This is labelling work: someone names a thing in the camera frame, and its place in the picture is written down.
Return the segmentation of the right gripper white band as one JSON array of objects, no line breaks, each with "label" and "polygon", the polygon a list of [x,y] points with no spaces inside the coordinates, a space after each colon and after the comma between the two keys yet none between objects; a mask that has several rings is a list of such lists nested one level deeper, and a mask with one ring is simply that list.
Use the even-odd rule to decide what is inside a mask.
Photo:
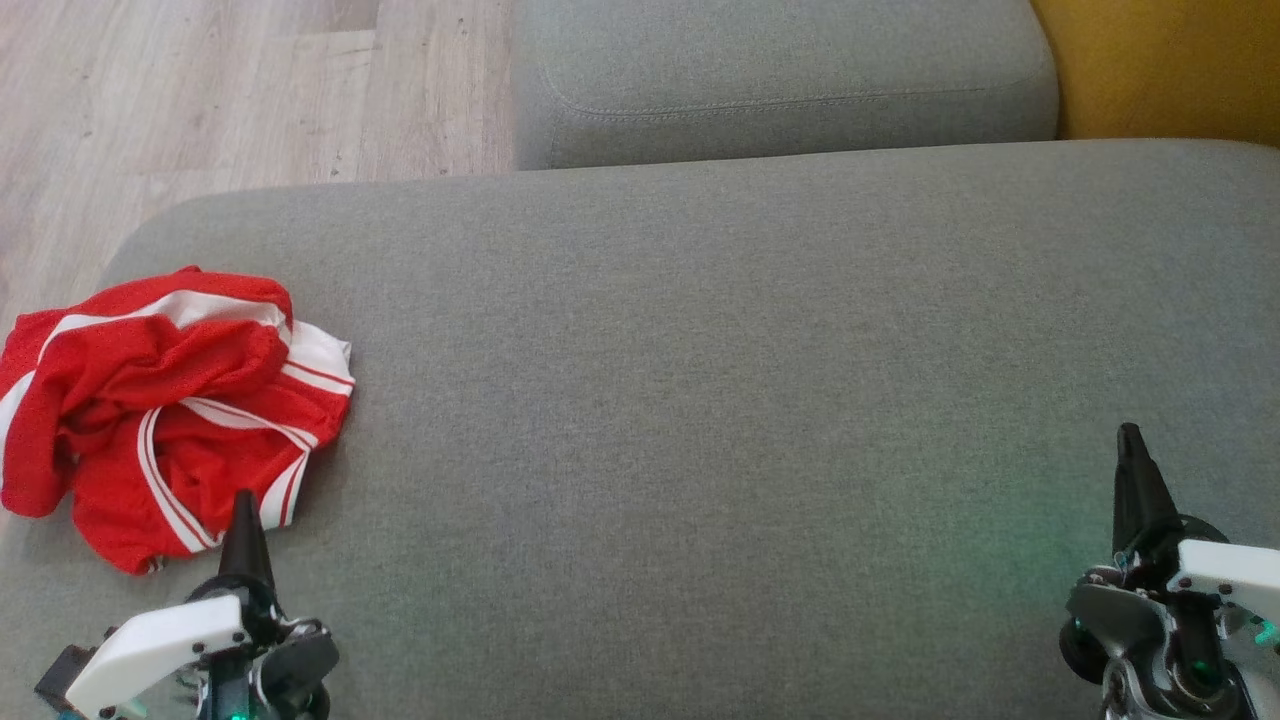
[{"label": "right gripper white band", "polygon": [[1100,719],[1275,719],[1277,682],[1228,644],[1251,632],[1277,652],[1277,551],[1181,520],[1135,423],[1116,446],[1115,556],[1070,589],[1062,660],[1100,688]]}]

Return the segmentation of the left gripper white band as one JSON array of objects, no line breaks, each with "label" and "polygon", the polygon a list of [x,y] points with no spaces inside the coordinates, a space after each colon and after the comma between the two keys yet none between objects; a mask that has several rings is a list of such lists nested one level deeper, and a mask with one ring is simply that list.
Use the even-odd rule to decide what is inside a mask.
[{"label": "left gripper white band", "polygon": [[315,618],[288,618],[260,507],[238,489],[218,579],[230,588],[124,621],[70,671],[61,692],[82,719],[143,719],[140,697],[166,679],[195,693],[197,719],[328,719],[339,652]]}]

